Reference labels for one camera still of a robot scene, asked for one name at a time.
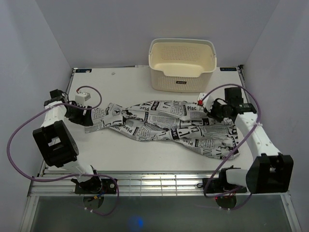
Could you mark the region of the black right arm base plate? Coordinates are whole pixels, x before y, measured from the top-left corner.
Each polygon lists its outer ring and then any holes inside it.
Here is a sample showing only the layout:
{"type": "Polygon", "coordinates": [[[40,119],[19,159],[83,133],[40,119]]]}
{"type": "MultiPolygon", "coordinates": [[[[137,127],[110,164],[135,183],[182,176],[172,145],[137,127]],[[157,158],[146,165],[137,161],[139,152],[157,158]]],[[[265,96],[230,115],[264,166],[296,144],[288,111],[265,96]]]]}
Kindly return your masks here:
{"type": "Polygon", "coordinates": [[[210,184],[207,188],[207,193],[224,193],[227,191],[231,191],[233,189],[236,189],[236,193],[246,193],[247,188],[241,187],[239,188],[237,185],[229,184],[229,183],[223,183],[219,178],[214,178],[210,181],[210,184]]]}

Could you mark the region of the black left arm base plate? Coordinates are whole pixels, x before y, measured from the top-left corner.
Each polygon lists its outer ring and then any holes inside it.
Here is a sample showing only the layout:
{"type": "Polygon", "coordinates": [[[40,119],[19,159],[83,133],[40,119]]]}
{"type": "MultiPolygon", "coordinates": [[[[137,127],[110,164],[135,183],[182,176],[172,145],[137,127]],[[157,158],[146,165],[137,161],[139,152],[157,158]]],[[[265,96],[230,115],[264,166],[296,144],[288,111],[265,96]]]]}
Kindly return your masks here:
{"type": "Polygon", "coordinates": [[[90,191],[90,190],[84,190],[82,189],[80,186],[75,185],[75,189],[74,189],[74,193],[75,194],[116,194],[117,190],[116,190],[116,185],[115,183],[111,180],[111,179],[101,179],[101,185],[99,186],[101,187],[100,190],[94,190],[94,191],[90,191]]]}

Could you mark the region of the cream perforated plastic basket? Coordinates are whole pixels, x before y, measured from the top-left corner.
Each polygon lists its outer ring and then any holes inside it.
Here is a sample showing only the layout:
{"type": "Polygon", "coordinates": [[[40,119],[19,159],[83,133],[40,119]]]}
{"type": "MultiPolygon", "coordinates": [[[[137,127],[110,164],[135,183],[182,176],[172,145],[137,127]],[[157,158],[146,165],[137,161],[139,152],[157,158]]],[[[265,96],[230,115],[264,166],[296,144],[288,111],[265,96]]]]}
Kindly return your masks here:
{"type": "Polygon", "coordinates": [[[217,55],[208,40],[160,38],[151,42],[148,62],[155,90],[198,93],[216,70],[217,55]]]}

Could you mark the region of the blue label sticker left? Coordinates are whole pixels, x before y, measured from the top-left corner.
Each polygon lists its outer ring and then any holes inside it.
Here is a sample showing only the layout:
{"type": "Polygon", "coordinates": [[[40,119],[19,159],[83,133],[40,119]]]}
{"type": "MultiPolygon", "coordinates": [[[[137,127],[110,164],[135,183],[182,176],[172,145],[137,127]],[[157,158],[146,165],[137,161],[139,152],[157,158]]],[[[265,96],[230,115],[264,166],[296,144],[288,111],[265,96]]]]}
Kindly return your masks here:
{"type": "Polygon", "coordinates": [[[92,69],[76,69],[76,73],[91,73],[92,69]]]}

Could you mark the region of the blue label sticker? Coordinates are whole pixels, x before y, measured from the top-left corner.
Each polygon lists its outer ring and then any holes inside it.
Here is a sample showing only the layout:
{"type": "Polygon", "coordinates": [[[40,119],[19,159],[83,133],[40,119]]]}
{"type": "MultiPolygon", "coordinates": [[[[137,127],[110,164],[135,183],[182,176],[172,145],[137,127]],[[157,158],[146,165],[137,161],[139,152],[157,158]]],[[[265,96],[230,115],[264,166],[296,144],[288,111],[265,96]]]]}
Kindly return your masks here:
{"type": "Polygon", "coordinates": [[[220,67],[220,71],[222,71],[222,72],[236,72],[237,68],[235,68],[235,67],[220,67]]]}
{"type": "Polygon", "coordinates": [[[76,69],[76,73],[91,73],[92,69],[76,69]]]}

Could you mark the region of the blue label sticker right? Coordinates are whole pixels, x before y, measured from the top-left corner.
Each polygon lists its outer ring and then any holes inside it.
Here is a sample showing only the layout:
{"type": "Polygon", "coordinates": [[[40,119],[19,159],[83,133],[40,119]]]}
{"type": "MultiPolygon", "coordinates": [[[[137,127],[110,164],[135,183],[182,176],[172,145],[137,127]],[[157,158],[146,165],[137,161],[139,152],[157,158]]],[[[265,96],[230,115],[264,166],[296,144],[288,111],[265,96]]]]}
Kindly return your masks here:
{"type": "Polygon", "coordinates": [[[222,72],[236,72],[237,68],[235,68],[235,67],[220,67],[220,71],[222,71],[222,72]]]}

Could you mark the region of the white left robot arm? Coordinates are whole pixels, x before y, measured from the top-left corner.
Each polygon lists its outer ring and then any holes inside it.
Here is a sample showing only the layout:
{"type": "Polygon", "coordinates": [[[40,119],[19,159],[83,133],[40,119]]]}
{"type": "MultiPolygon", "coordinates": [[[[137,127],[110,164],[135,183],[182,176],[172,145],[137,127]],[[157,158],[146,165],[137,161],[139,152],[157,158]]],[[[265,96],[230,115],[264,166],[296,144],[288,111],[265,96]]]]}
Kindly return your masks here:
{"type": "Polygon", "coordinates": [[[102,180],[96,176],[92,165],[78,159],[78,146],[69,132],[64,119],[81,126],[92,126],[91,106],[85,103],[90,93],[77,90],[70,101],[67,93],[55,89],[50,91],[51,99],[44,102],[47,112],[40,128],[33,131],[34,140],[46,164],[63,168],[77,174],[71,181],[83,191],[97,193],[102,190],[102,180]]]}

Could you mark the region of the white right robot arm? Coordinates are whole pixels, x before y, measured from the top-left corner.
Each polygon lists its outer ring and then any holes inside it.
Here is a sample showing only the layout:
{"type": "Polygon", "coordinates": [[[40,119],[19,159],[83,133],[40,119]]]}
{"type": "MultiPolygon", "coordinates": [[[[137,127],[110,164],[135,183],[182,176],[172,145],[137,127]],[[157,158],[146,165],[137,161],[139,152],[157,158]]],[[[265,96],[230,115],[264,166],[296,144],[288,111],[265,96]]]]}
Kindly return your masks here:
{"type": "Polygon", "coordinates": [[[282,154],[271,142],[260,123],[258,104],[245,103],[244,90],[239,85],[226,84],[224,100],[214,99],[209,93],[201,94],[198,104],[217,122],[231,119],[244,136],[253,157],[250,168],[222,168],[219,176],[208,180],[210,192],[217,189],[229,192],[238,186],[252,194],[284,193],[288,191],[294,161],[282,154]]]}

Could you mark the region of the newspaper print trousers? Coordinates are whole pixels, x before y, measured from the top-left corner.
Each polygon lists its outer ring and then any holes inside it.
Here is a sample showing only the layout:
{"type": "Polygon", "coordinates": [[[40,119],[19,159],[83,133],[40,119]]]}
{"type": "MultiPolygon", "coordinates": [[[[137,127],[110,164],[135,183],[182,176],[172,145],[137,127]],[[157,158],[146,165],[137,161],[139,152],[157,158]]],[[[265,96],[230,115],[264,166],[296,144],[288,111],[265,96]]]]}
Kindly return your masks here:
{"type": "Polygon", "coordinates": [[[194,102],[158,100],[127,108],[110,103],[91,116],[86,133],[109,128],[140,142],[173,141],[209,158],[223,160],[239,143],[231,119],[217,122],[194,102]]]}

